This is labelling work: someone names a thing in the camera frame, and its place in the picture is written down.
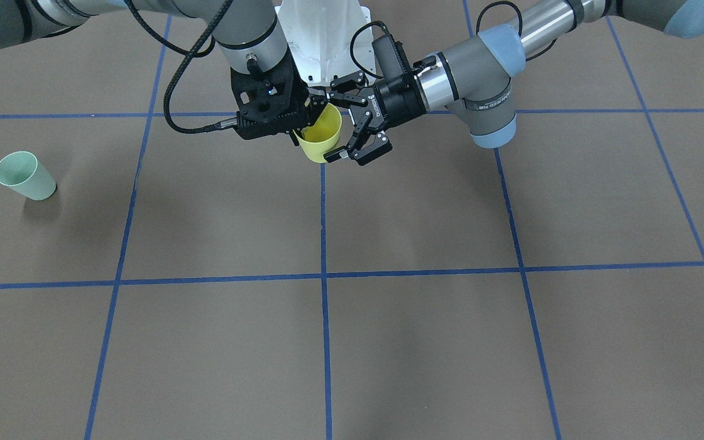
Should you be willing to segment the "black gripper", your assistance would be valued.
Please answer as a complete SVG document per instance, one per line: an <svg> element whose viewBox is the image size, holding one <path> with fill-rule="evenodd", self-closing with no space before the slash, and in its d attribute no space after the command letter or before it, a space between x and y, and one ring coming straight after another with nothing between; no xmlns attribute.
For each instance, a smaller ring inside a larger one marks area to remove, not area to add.
<svg viewBox="0 0 704 440"><path fill-rule="evenodd" d="M234 69L230 73L238 106L234 129L245 140L314 127L328 105L327 92L308 92L292 58L261 78Z"/></svg>

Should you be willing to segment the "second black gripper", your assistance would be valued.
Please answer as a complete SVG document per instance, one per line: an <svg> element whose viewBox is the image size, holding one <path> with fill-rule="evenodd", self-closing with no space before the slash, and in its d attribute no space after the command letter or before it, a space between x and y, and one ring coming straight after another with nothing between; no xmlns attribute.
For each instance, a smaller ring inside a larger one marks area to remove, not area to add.
<svg viewBox="0 0 704 440"><path fill-rule="evenodd" d="M354 130L349 142L324 153L327 163L350 159L359 166L391 152L393 145L384 130L410 122L427 113L416 77L380 79L369 87L369 76L358 70L331 81L329 103L352 112Z"/></svg>

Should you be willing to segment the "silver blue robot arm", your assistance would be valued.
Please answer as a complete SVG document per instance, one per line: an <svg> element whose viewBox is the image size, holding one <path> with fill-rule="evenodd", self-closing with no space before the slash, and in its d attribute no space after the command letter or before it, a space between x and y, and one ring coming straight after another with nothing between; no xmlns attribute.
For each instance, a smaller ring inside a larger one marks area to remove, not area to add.
<svg viewBox="0 0 704 440"><path fill-rule="evenodd" d="M183 56L164 93L164 118L177 133L215 133L233 129L243 139L291 133L314 126L330 104L362 106L348 84L312 87L301 77L276 6L271 1L0 1L0 50L57 37L90 18L126 10L160 45ZM158 12L201 20L205 28L193 46L168 42L142 17ZM171 101L190 62L220 48L231 70L234 117L202 127L182 127L171 114Z"/></svg>

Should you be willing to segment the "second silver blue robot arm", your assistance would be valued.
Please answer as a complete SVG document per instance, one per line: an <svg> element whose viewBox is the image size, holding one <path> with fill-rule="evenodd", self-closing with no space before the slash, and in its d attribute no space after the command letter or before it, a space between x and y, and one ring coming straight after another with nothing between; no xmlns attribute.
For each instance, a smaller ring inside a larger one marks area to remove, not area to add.
<svg viewBox="0 0 704 440"><path fill-rule="evenodd" d="M350 140L322 153L322 161L341 159L361 166L392 150L386 131L446 108L462 120L473 142L484 149L503 147L516 134L512 81L526 64L547 53L559 37L606 16L626 19L674 37L704 33L704 1L540 1L516 16L478 29L472 37L408 61L402 43L385 23L372 43L381 73L368 82L361 70L331 84L330 102L349 110Z"/></svg>

